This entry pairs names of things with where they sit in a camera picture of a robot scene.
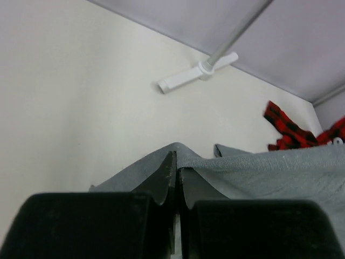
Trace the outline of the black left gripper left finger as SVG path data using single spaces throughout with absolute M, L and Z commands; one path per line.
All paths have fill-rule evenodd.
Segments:
M 1 258 L 170 258 L 176 153 L 131 192 L 42 193 L 20 207 Z

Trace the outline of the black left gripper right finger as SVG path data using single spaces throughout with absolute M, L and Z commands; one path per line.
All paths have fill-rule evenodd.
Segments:
M 183 258 L 344 258 L 316 203 L 230 199 L 192 168 L 178 174 Z

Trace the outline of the grey button-up shirt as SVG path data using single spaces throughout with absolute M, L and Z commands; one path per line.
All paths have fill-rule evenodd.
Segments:
M 155 172 L 169 152 L 177 167 L 190 167 L 209 184 L 235 199 L 306 199 L 327 213 L 344 243 L 344 146 L 325 145 L 264 153 L 215 146 L 216 157 L 205 159 L 175 142 L 136 161 L 94 192 L 128 192 Z

